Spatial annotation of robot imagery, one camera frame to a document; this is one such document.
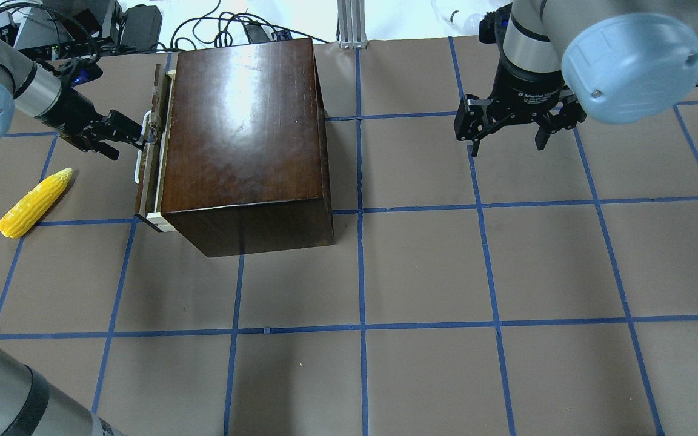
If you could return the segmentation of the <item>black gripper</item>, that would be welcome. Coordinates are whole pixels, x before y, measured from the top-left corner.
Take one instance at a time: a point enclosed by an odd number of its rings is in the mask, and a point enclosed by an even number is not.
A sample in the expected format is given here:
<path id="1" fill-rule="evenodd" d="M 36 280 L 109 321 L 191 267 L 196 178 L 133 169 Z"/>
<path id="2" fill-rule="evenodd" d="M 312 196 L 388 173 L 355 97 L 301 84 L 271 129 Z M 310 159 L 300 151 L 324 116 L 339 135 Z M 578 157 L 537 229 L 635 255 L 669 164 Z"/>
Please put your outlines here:
<path id="1" fill-rule="evenodd" d="M 552 135 L 560 130 L 572 130 L 587 118 L 575 94 L 559 99 L 563 86 L 560 71 L 527 71 L 501 58 L 488 99 L 473 94 L 463 94 L 460 98 L 453 124 L 455 139 L 470 141 L 471 157 L 476 157 L 482 139 L 504 127 L 507 117 L 515 115 L 514 121 L 529 122 L 531 115 L 538 113 L 534 115 L 539 127 L 535 144 L 538 151 L 543 151 Z M 559 111 L 548 111 L 558 101 Z"/>
<path id="2" fill-rule="evenodd" d="M 88 149 L 110 160 L 119 159 L 119 151 L 97 138 L 88 127 L 102 126 L 110 140 L 131 145 L 143 144 L 143 127 L 117 110 L 102 115 L 93 103 L 77 91 L 62 91 L 55 104 L 46 112 L 46 125 L 77 149 Z"/>

